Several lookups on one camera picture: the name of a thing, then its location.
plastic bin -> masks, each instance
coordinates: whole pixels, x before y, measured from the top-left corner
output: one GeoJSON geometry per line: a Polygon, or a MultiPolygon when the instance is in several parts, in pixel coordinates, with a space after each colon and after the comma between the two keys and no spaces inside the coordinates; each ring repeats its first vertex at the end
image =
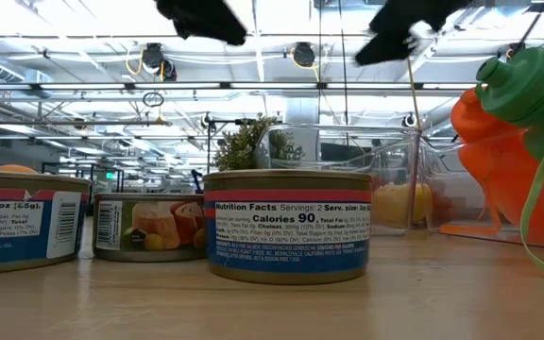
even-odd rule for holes
{"type": "Polygon", "coordinates": [[[419,132],[409,128],[278,125],[263,134],[256,154],[262,169],[369,174],[372,234],[403,235],[425,220],[423,197],[429,190],[415,186],[418,140],[419,132]]]}
{"type": "MultiPolygon", "coordinates": [[[[433,198],[426,217],[431,231],[521,243],[519,216],[537,167],[537,160],[523,149],[524,132],[444,148],[421,142],[419,173],[433,198]],[[479,151],[487,157],[469,169],[475,178],[460,157],[479,151]]],[[[544,247],[544,189],[527,240],[544,247]]]]}

food can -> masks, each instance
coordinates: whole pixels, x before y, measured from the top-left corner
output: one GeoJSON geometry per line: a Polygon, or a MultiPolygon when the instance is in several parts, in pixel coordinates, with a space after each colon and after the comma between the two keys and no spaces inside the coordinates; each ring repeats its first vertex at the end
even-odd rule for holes
{"type": "Polygon", "coordinates": [[[245,170],[205,176],[211,271],[239,281],[314,284],[362,276],[370,176],[245,170]]]}
{"type": "Polygon", "coordinates": [[[0,272],[74,259],[90,182],[0,172],[0,272]]]}
{"type": "Polygon", "coordinates": [[[205,257],[203,195],[95,195],[93,255],[122,262],[205,257]]]}

wooden tabletop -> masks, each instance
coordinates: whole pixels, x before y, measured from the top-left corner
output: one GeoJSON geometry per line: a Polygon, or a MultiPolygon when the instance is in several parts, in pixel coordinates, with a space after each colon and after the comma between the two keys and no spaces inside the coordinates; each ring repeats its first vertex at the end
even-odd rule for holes
{"type": "Polygon", "coordinates": [[[379,237],[367,276],[317,286],[226,280],[204,260],[111,263],[88,252],[0,274],[0,339],[544,339],[544,274],[521,246],[379,237]]]}

food image on label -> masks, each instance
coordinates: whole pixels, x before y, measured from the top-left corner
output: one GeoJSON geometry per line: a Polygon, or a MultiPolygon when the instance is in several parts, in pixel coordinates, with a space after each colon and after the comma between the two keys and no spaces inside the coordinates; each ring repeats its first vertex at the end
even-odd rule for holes
{"type": "Polygon", "coordinates": [[[81,193],[0,189],[0,263],[73,254],[81,202],[81,193]]]}
{"type": "Polygon", "coordinates": [[[205,219],[197,202],[102,201],[97,218],[97,248],[162,251],[205,246],[205,219]]]}
{"type": "Polygon", "coordinates": [[[328,201],[317,199],[316,193],[269,192],[266,201],[248,200],[249,193],[233,191],[205,196],[210,261],[230,268],[286,273],[366,265],[370,192],[341,191],[345,197],[326,195],[328,201]]]}

tin can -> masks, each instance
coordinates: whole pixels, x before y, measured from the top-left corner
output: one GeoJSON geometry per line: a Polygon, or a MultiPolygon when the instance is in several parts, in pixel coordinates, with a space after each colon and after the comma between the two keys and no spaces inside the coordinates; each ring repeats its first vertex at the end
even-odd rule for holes
{"type": "Polygon", "coordinates": [[[207,257],[214,274],[314,284],[365,273],[370,176],[246,170],[207,175],[204,182],[207,257]]]}
{"type": "Polygon", "coordinates": [[[0,272],[73,260],[90,182],[0,172],[0,272]]]}
{"type": "Polygon", "coordinates": [[[205,257],[203,195],[95,195],[93,255],[121,262],[205,257]]]}

